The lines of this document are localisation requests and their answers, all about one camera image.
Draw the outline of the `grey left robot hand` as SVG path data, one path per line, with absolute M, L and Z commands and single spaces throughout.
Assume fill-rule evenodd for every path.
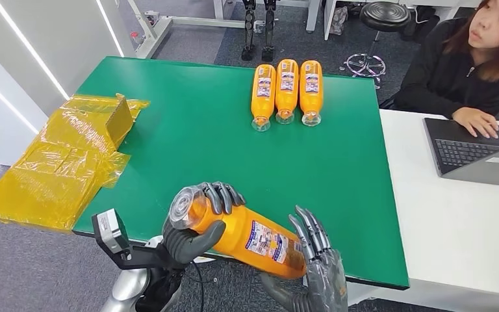
M 246 204 L 245 197 L 229 183 L 216 181 L 202 182 L 182 188 L 173 198 L 172 205 L 202 193 L 211 202 L 214 214 L 231 214 L 234 206 Z M 169 218 L 162 227 L 162 243 L 177 265 L 187 266 L 195 258 L 208 252 L 222 238 L 226 224 L 221 220 L 214 221 L 202 234 L 192 229 L 176 229 Z

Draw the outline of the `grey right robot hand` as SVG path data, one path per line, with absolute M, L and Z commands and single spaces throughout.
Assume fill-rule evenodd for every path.
M 315 215 L 296 205 L 296 218 L 288 219 L 300 239 L 306 261 L 307 292 L 294 294 L 280 287 L 267 273 L 260 273 L 262 286 L 287 311 L 348 311 L 347 283 L 339 251 Z

